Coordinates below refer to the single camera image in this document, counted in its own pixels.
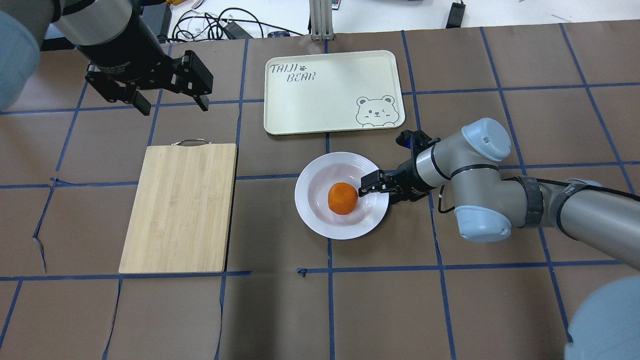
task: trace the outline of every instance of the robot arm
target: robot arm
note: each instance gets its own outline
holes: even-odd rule
[[[50,22],[91,61],[85,78],[108,102],[122,101],[149,115],[150,103],[139,90],[163,88],[192,97],[203,111],[209,108],[213,75],[193,51],[167,56],[129,0],[0,0],[0,18],[10,23],[3,30],[9,40],[0,44],[0,110],[15,101],[35,71]],[[10,51],[12,38],[28,45],[29,54],[15,49],[26,61]]]
[[[404,131],[396,142],[412,158],[394,172],[364,176],[360,196],[388,192],[391,204],[416,201],[450,183],[458,230],[468,241],[504,240],[512,226],[553,226],[640,270],[640,198],[579,180],[500,180],[498,162],[511,141],[497,121],[480,119],[442,141]]]

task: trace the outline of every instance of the power adapter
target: power adapter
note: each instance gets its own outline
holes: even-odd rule
[[[229,22],[222,31],[225,32],[225,35],[230,40],[235,40],[239,38],[253,38],[249,33],[246,32],[240,25],[238,25],[235,21]]]
[[[462,17],[465,15],[465,8],[467,6],[460,0],[460,4],[451,4],[451,10],[449,11],[449,18],[447,19],[447,29],[459,28],[462,26]]]

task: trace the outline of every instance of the grid line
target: grid line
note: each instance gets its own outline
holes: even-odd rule
[[[554,89],[567,89],[567,88],[609,88],[619,86],[640,86],[640,83],[602,83],[602,84],[587,84],[585,85],[554,85],[554,86],[519,86],[513,88],[502,88],[502,91],[531,91],[531,90],[554,90]],[[497,92],[498,88],[473,88],[473,89],[457,89],[457,90],[425,90],[425,91],[409,91],[403,92],[402,95],[432,95],[432,94],[458,94],[469,92]],[[217,100],[209,101],[210,105],[219,104],[237,104],[239,100]],[[264,102],[264,99],[243,99],[244,103],[248,102]],[[174,102],[166,104],[153,104],[151,108],[167,108],[172,106],[197,106],[195,102]],[[106,111],[106,110],[122,110],[122,109],[134,109],[131,105],[119,105],[119,106],[98,106],[92,108],[79,108],[80,112],[83,111]],[[76,111],[75,108],[67,109],[48,109],[48,110],[17,110],[17,111],[0,111],[0,115],[32,115],[43,113],[70,113]]]
[[[409,71],[409,81],[411,83],[411,96],[413,97],[413,112],[415,113],[415,125],[418,130],[421,130],[422,124],[420,123],[420,110],[418,109],[418,97],[415,92],[415,80],[413,78],[413,67],[411,66],[411,56],[409,55],[409,45],[406,42],[406,34],[404,33],[404,30],[401,30],[400,34],[402,35],[402,44],[404,46],[404,56],[406,57],[406,66]]]
[[[493,62],[493,56],[491,54],[491,49],[489,48],[489,43],[486,39],[486,35],[484,33],[484,28],[480,27],[480,34],[482,36],[482,40],[484,42],[484,48],[486,49],[486,53],[487,53],[487,57],[489,58],[489,62],[491,64],[491,70],[493,72],[493,76],[495,78],[495,84],[498,86],[498,92],[500,93],[500,100],[502,101],[502,107],[504,108],[504,113],[505,116],[507,118],[507,123],[509,124],[509,130],[511,131],[511,137],[513,139],[513,144],[516,148],[516,153],[518,154],[518,162],[520,163],[520,166],[522,168],[522,174],[524,176],[527,175],[527,167],[525,166],[525,162],[524,159],[522,157],[522,152],[520,150],[520,146],[518,144],[518,137],[516,136],[516,131],[515,128],[513,127],[513,123],[511,121],[511,115],[509,114],[509,108],[507,107],[507,102],[506,99],[504,97],[504,92],[502,91],[502,85],[500,83],[500,77],[498,77],[498,72],[497,69],[495,67],[495,63]],[[558,310],[560,312],[560,317],[563,320],[563,325],[565,330],[567,329],[567,322],[566,322],[566,313],[564,311],[564,304],[563,304],[563,300],[562,300],[562,295],[560,294],[560,289],[557,283],[557,279],[556,279],[556,271],[554,270],[554,266],[553,263],[551,262],[551,257],[549,255],[549,251],[547,249],[547,242],[545,241],[545,237],[544,234],[542,233],[541,229],[538,228],[539,230],[539,234],[540,234],[540,244],[542,246],[543,252],[545,254],[545,259],[547,260],[547,266],[548,266],[548,270],[549,270],[549,276],[551,278],[551,283],[553,285],[554,288],[554,293],[556,295],[556,302],[558,305]],[[568,331],[566,331],[566,335],[567,335],[567,339],[570,340],[570,335],[568,333]]]
[[[335,318],[333,315],[333,249],[332,240],[327,238],[327,283],[329,289],[329,358],[335,360]]]
[[[600,113],[600,109],[598,109],[598,105],[596,104],[595,99],[593,98],[593,94],[591,93],[591,90],[589,89],[589,86],[587,84],[587,79],[584,77],[584,73],[582,72],[582,68],[580,67],[580,63],[578,62],[578,57],[575,55],[575,52],[573,51],[573,47],[571,46],[571,42],[569,41],[569,37],[566,34],[566,31],[564,30],[564,26],[562,24],[558,24],[558,26],[560,26],[560,30],[562,31],[562,35],[564,37],[564,41],[566,42],[567,47],[569,48],[569,52],[571,53],[571,57],[573,58],[573,62],[575,63],[575,66],[578,70],[578,73],[580,74],[580,78],[582,79],[582,84],[584,84],[584,88],[587,92],[587,96],[589,97],[589,101],[591,101],[591,105],[593,106],[593,110],[596,113],[596,116],[598,117],[598,121],[600,122],[600,125],[602,126],[602,131],[604,131],[604,135],[607,137],[607,141],[609,142],[609,145],[611,146],[611,150],[613,151],[614,156],[616,157],[616,161],[618,162],[618,166],[620,166],[620,170],[622,170],[622,175],[625,177],[625,181],[627,182],[627,186],[629,187],[629,191],[631,191],[631,193],[635,194],[636,192],[634,191],[634,186],[631,183],[631,179],[629,179],[629,175],[627,174],[627,170],[625,169],[625,166],[622,164],[622,159],[620,158],[620,154],[618,153],[618,150],[616,149],[616,145],[613,142],[613,138],[611,137],[611,134],[609,133],[609,130],[607,129],[607,124],[605,123],[602,114]]]
[[[248,56],[248,52],[249,52],[249,39],[245,39],[244,40],[244,53],[243,53],[243,60],[242,60],[242,75],[240,77],[240,93],[239,93],[239,99],[238,99],[238,120],[237,120],[237,124],[236,124],[236,147],[239,149],[240,148],[240,130],[242,129],[242,107],[243,107],[243,103],[244,103],[244,82],[246,79],[246,59]],[[238,177],[235,177],[234,180],[234,194],[236,192],[236,181],[238,180]],[[228,257],[229,257],[229,245],[231,242],[231,221],[232,221],[232,215],[233,215],[233,204],[231,204],[231,210],[229,213],[229,231],[227,233],[227,253],[225,254],[225,268],[227,266],[227,261],[228,261]],[[226,294],[226,290],[227,290],[227,276],[223,275],[222,280],[220,281],[220,333],[219,333],[219,338],[218,338],[218,346],[216,347],[216,355],[214,356],[214,360],[218,360],[220,358],[220,340],[222,339],[222,319],[224,316],[224,309],[225,309],[225,294]]]
[[[173,51],[173,43],[169,43],[169,49],[167,50],[167,56],[171,56],[171,52]],[[147,146],[151,146],[151,143],[154,141],[154,132],[156,131],[156,123],[158,120],[158,113],[160,112],[160,103],[162,102],[162,92],[163,89],[158,91],[158,97],[156,99],[156,106],[154,109],[154,118],[151,121],[151,130],[149,130],[149,140],[147,141]]]
[[[429,192],[429,216],[431,217],[431,229],[433,231],[433,245],[436,249],[436,259],[438,261],[438,270],[440,272],[440,290],[442,291],[442,305],[444,307],[444,318],[447,326],[447,337],[449,339],[449,352],[451,359],[456,360],[456,344],[453,338],[453,326],[451,324],[451,310],[449,309],[449,295],[447,294],[447,282],[444,275],[444,265],[442,263],[442,253],[438,245],[438,232],[436,230],[435,219],[433,218],[433,195]]]
[[[84,93],[86,92],[86,87],[89,83],[84,81],[84,85],[82,87],[82,92],[80,92],[80,98],[78,99],[78,104],[74,110],[74,117],[71,118],[71,124],[69,124],[69,130],[67,131],[67,137],[65,138],[65,143],[62,145],[62,150],[60,152],[60,157],[58,158],[58,164],[56,165],[56,172],[60,171],[60,167],[62,166],[62,160],[65,157],[65,153],[67,151],[67,146],[69,145],[69,140],[71,139],[71,133],[73,133],[74,126],[76,124],[76,120],[78,118],[78,113],[80,109],[80,105],[82,104],[82,100],[84,99]]]
[[[116,296],[116,306],[113,310],[113,318],[111,319],[111,331],[109,331],[109,338],[107,339],[107,345],[102,352],[102,360],[107,360],[109,355],[109,346],[111,345],[111,337],[113,336],[113,329],[116,327],[116,315],[118,314],[118,304],[120,303],[120,294],[122,292],[122,277],[118,279],[118,295]]]
[[[553,266],[611,266],[622,265],[618,260],[578,260],[578,261],[552,261]],[[489,270],[489,269],[515,269],[515,268],[545,268],[549,264],[546,261],[537,263],[485,263],[485,264],[452,264],[452,265],[396,265],[396,266],[354,266],[344,268],[332,268],[333,273],[355,272],[404,272],[404,271],[455,271],[455,270]],[[303,277],[307,274],[327,274],[329,268],[298,268],[298,273]]]
[[[551,284],[553,285],[554,293],[556,294],[556,301],[558,303],[558,306],[560,307],[560,317],[562,318],[562,323],[564,326],[564,334],[566,335],[566,339],[571,343],[573,342],[573,339],[571,337],[571,334],[569,334],[569,321],[567,320],[566,311],[564,310],[564,303],[562,301],[562,297],[560,296],[560,286],[558,285],[553,262],[551,262],[551,255],[549,254],[549,248],[547,247],[547,239],[541,227],[538,228],[538,234],[540,234],[542,249],[545,252],[545,259],[547,260],[549,268],[549,276],[551,276]]]
[[[324,41],[324,53],[329,53],[329,40]],[[331,135],[327,131],[324,133],[324,153],[331,151],[330,143]],[[333,247],[331,238],[326,239],[326,255],[327,255],[327,299],[329,314],[329,358],[335,360],[335,321],[333,312]]]
[[[623,165],[640,165],[640,161],[623,161]],[[610,167],[610,166],[618,166],[617,162],[610,161],[604,163],[558,163],[558,164],[536,164],[536,165],[524,165],[526,169],[532,168],[580,168],[580,167]],[[499,166],[501,170],[521,170],[522,167],[520,165],[501,165]],[[259,180],[259,179],[287,179],[287,178],[295,178],[300,176],[300,174],[264,174],[264,175],[242,175],[236,176],[236,180]],[[128,185],[137,185],[137,181],[122,181],[122,182],[114,182],[114,183],[69,183],[67,181],[58,179],[60,183],[57,184],[58,187],[76,187],[76,186],[128,186]],[[8,184],[8,185],[0,185],[0,190],[3,189],[20,189],[20,188],[48,188],[49,184]]]
[[[20,280],[18,281],[18,284],[15,286],[15,291],[13,292],[13,298],[11,300],[11,306],[9,307],[9,312],[7,312],[6,318],[4,319],[2,333],[0,333],[0,348],[2,348],[2,344],[4,342],[4,336],[6,335],[6,330],[9,328],[11,315],[13,314],[13,309],[15,309],[15,303],[16,301],[18,301],[18,294],[20,293],[21,287],[22,287],[22,281]]]
[[[47,196],[47,202],[44,204],[44,208],[42,209],[42,214],[40,214],[40,218],[38,219],[38,223],[36,224],[35,230],[33,230],[32,239],[36,245],[40,248],[40,261],[42,262],[42,271],[47,272],[47,260],[44,256],[44,246],[42,245],[42,241],[40,241],[40,227],[42,227],[42,222],[44,221],[44,216],[47,214],[47,210],[49,209],[49,204],[51,203],[51,199],[53,198],[53,192],[56,189],[56,183],[53,183],[49,187],[49,195]]]
[[[630,182],[630,179],[628,178],[628,175],[625,171],[625,167],[624,165],[640,165],[640,161],[622,161],[619,154],[616,151],[616,148],[614,146],[614,142],[610,136],[610,134],[608,133],[608,130],[606,128],[604,119],[602,118],[598,107],[596,105],[596,102],[593,98],[593,96],[591,95],[590,92],[590,88],[598,88],[598,87],[613,87],[613,86],[640,86],[640,83],[606,83],[606,84],[594,84],[594,85],[589,85],[586,82],[586,79],[580,69],[580,65],[578,64],[577,58],[573,52],[573,49],[569,43],[568,37],[566,35],[566,32],[564,30],[564,27],[562,24],[560,24],[560,27],[562,29],[563,32],[563,36],[564,39],[571,51],[571,54],[573,56],[574,62],[576,64],[576,66],[578,67],[578,70],[580,72],[580,76],[582,78],[582,85],[566,85],[566,86],[525,86],[525,87],[513,87],[513,88],[502,88],[499,82],[499,78],[497,75],[497,71],[495,69],[495,64],[493,62],[493,58],[491,56],[491,52],[488,46],[488,42],[486,41],[486,37],[484,34],[484,29],[480,28],[480,32],[482,34],[482,38],[484,41],[484,45],[487,51],[487,55],[489,56],[490,59],[490,63],[492,66],[492,71],[493,71],[493,75],[495,77],[496,80],[496,85],[497,88],[478,88],[478,89],[463,89],[463,90],[431,90],[431,91],[421,91],[418,92],[415,89],[415,82],[414,82],[414,78],[413,78],[413,70],[412,70],[412,65],[410,62],[410,52],[409,52],[409,48],[408,48],[408,44],[406,41],[406,37],[405,37],[405,32],[401,31],[401,35],[402,35],[402,39],[403,39],[403,45],[404,45],[404,51],[405,51],[405,55],[406,55],[406,61],[408,64],[408,71],[409,71],[409,76],[410,76],[410,81],[411,81],[411,92],[403,92],[402,95],[411,95],[413,97],[413,105],[414,105],[414,112],[415,112],[415,116],[416,116],[416,125],[417,125],[417,129],[420,129],[421,124],[420,124],[420,117],[419,117],[419,109],[418,109],[418,103],[417,103],[417,95],[429,95],[429,94],[456,94],[456,93],[471,93],[471,92],[499,92],[500,93],[500,98],[502,101],[502,105],[505,111],[505,114],[507,116],[507,120],[508,120],[508,124],[509,124],[509,130],[511,131],[511,135],[512,135],[512,139],[515,143],[515,147],[516,147],[516,151],[518,153],[518,160],[519,160],[519,165],[517,166],[504,166],[504,167],[500,167],[502,169],[520,169],[522,170],[522,172],[526,175],[526,170],[528,168],[563,168],[563,167],[596,167],[596,166],[620,166],[621,170],[623,172],[623,175],[625,176],[625,180],[627,181],[627,184],[631,190],[631,192],[634,192],[633,186]],[[247,62],[247,53],[248,53],[248,40],[245,40],[245,45],[244,45],[244,56],[243,56],[243,69],[242,69],[242,76],[241,76],[241,89],[240,89],[240,94],[239,94],[239,99],[238,100],[229,100],[229,101],[211,101],[210,104],[238,104],[239,106],[239,116],[238,116],[238,120],[237,120],[237,132],[236,132],[236,145],[239,146],[239,141],[240,141],[240,130],[241,130],[241,117],[242,117],[242,107],[243,107],[243,103],[244,102],[264,102],[263,99],[248,99],[248,100],[244,100],[244,82],[245,82],[245,75],[246,75],[246,62]],[[328,41],[325,40],[324,41],[324,53],[328,52]],[[76,106],[76,108],[74,109],[59,109],[59,110],[31,110],[31,111],[8,111],[8,112],[0,112],[0,115],[13,115],[13,114],[37,114],[37,113],[59,113],[59,112],[74,112],[74,117],[72,118],[69,130],[68,130],[68,134],[67,134],[67,138],[65,139],[65,143],[62,149],[62,152],[60,154],[60,158],[58,160],[58,165],[56,167],[56,171],[59,171],[60,166],[61,166],[61,162],[63,161],[63,157],[68,145],[68,142],[70,140],[70,136],[72,134],[72,130],[76,121],[76,118],[79,114],[80,111],[102,111],[102,110],[116,110],[116,109],[129,109],[129,108],[133,108],[133,106],[105,106],[105,107],[96,107],[96,108],[80,108],[83,97],[84,97],[84,93],[87,87],[87,82],[84,83],[84,87],[83,90],[81,92],[81,96],[80,99],[78,101],[78,104]],[[517,143],[517,139],[516,139],[516,134],[515,134],[515,129],[513,128],[513,125],[511,123],[511,118],[509,116],[509,111],[508,111],[508,107],[506,104],[506,100],[504,98],[504,91],[526,91],[526,90],[551,90],[551,89],[564,89],[564,88],[585,88],[588,95],[589,95],[589,99],[594,107],[594,110],[596,111],[596,114],[598,115],[598,119],[607,135],[607,139],[609,140],[609,143],[616,155],[616,160],[617,162],[607,162],[607,163],[576,163],[576,164],[542,164],[542,165],[526,165],[522,159],[522,155],[520,153],[520,148],[519,145]],[[161,104],[161,96],[162,96],[162,90],[160,90],[160,93],[158,95],[157,101],[155,103],[155,105],[152,105],[153,108],[155,108],[155,112],[154,112],[154,116],[153,116],[153,121],[152,121],[152,126],[150,129],[150,134],[149,134],[149,139],[148,139],[148,145],[151,144],[152,142],[152,138],[153,138],[153,134],[154,134],[154,128],[156,125],[156,120],[157,120],[157,115],[158,115],[158,111],[160,110],[160,107],[164,107],[164,106],[194,106],[196,105],[195,103],[192,102],[180,102],[180,103],[174,103],[174,104]],[[329,133],[325,133],[325,147],[326,147],[326,153],[329,153],[330,151],[330,134]],[[292,178],[292,177],[298,177],[299,174],[273,174],[273,175],[257,175],[257,176],[236,176],[236,180],[253,180],[253,179],[272,179],[272,178]],[[121,182],[121,183],[68,183],[65,181],[60,181],[59,179],[54,179],[54,184],[48,185],[48,184],[16,184],[16,185],[0,185],[0,190],[2,189],[14,189],[14,188],[51,188],[50,190],[50,194],[49,194],[49,198],[47,200],[47,204],[45,205],[45,208],[43,210],[42,216],[40,218],[40,221],[38,223],[38,227],[36,229],[36,233],[34,236],[37,235],[37,231],[40,227],[40,224],[42,223],[42,220],[44,219],[45,213],[47,211],[47,207],[48,204],[51,200],[54,188],[59,186],[59,187],[80,187],[80,186],[128,186],[128,185],[134,185],[134,184],[138,184],[137,181],[130,181],[130,182]],[[566,321],[566,313],[564,311],[564,306],[562,303],[562,299],[560,296],[560,292],[559,292],[559,287],[556,281],[556,277],[555,277],[555,273],[554,273],[554,266],[594,266],[594,265],[618,265],[620,264],[619,261],[615,261],[615,260],[602,260],[602,261],[560,261],[560,262],[553,262],[551,260],[548,248],[547,248],[547,244],[546,244],[546,239],[544,237],[544,233],[542,231],[542,229],[539,229],[540,232],[540,238],[541,238],[541,244],[543,246],[543,251],[545,252],[545,259],[546,262],[539,262],[539,263],[499,263],[499,264],[462,264],[462,265],[444,265],[442,262],[442,255],[440,253],[440,249],[438,246],[438,242],[437,242],[437,235],[436,235],[436,225],[435,222],[433,220],[433,212],[434,212],[434,206],[433,206],[433,198],[432,195],[429,194],[429,212],[431,215],[431,223],[432,223],[432,230],[433,230],[433,236],[434,236],[434,242],[435,242],[435,250],[436,250],[436,258],[438,261],[437,265],[416,265],[416,266],[365,266],[365,267],[347,267],[347,268],[334,268],[333,267],[333,260],[332,260],[332,239],[328,238],[328,244],[327,244],[327,251],[328,251],[328,264],[327,264],[327,268],[309,268],[309,269],[302,269],[304,270],[305,274],[328,274],[328,296],[329,296],[329,326],[330,326],[330,356],[331,359],[335,359],[335,341],[334,341],[334,319],[333,319],[333,273],[341,273],[341,272],[388,272],[388,271],[439,271],[440,272],[440,284],[441,284],[441,291],[442,291],[442,296],[443,296],[443,304],[444,304],[444,311],[445,311],[445,319],[447,322],[447,335],[449,337],[449,346],[450,346],[450,351],[451,351],[451,356],[452,359],[456,358],[456,354],[455,354],[455,347],[454,347],[454,342],[453,342],[453,334],[452,334],[452,328],[451,328],[451,317],[450,317],[450,313],[449,313],[449,304],[448,304],[448,296],[447,296],[447,292],[446,292],[446,283],[445,283],[445,270],[469,270],[469,269],[475,269],[475,270],[480,270],[480,269],[494,269],[494,268],[538,268],[538,267],[548,267],[549,272],[550,272],[550,276],[552,278],[552,283],[554,285],[554,292],[556,294],[557,297],[557,301],[559,303],[559,307],[560,307],[560,312],[561,312],[561,316],[563,319],[563,323],[564,323],[564,327],[565,327],[565,331],[567,330],[567,321]],[[223,303],[224,303],[224,297],[225,297],[225,285],[226,285],[226,279],[227,276],[247,276],[250,275],[251,272],[250,271],[243,271],[243,272],[223,272],[223,273],[207,273],[207,274],[193,274],[193,273],[189,273],[189,274],[130,274],[130,275],[121,275],[121,274],[98,274],[98,275],[51,275],[51,276],[19,276],[19,277],[0,277],[0,281],[17,281],[17,287],[14,293],[14,297],[13,297],[13,301],[11,304],[11,308],[10,311],[8,313],[8,316],[5,320],[4,323],[4,327],[3,327],[3,331],[2,331],[2,335],[0,336],[0,347],[2,345],[2,342],[4,340],[4,335],[6,333],[6,329],[8,327],[9,321],[10,321],[10,317],[11,314],[13,312],[13,307],[15,306],[15,303],[17,301],[17,297],[19,296],[19,291],[20,291],[20,287],[22,285],[23,281],[57,281],[57,280],[89,280],[89,279],[118,279],[119,280],[119,285],[118,285],[118,299],[120,296],[120,289],[122,287],[122,280],[123,279],[155,279],[155,278],[167,278],[167,277],[221,277],[221,288],[220,288],[220,308],[221,308],[221,320],[220,320],[220,327],[222,327],[222,312],[223,312]],[[107,352],[108,352],[108,348],[109,348],[109,342],[111,339],[111,335],[109,335],[109,341],[107,342],[106,348],[105,348],[105,353],[103,353],[103,359],[106,358],[107,356]],[[219,350],[220,350],[220,340],[218,341],[218,350],[216,351],[216,360],[219,358]]]

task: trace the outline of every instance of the wooden cutting board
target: wooden cutting board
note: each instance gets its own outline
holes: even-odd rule
[[[236,156],[232,143],[147,147],[121,274],[224,271]]]

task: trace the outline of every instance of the bear drawing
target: bear drawing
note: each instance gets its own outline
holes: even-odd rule
[[[394,103],[396,100],[389,95],[385,95],[382,99],[371,99],[362,96],[356,103],[358,104],[358,114],[356,121],[362,127],[378,127],[385,125],[393,125],[398,119],[398,114]]]

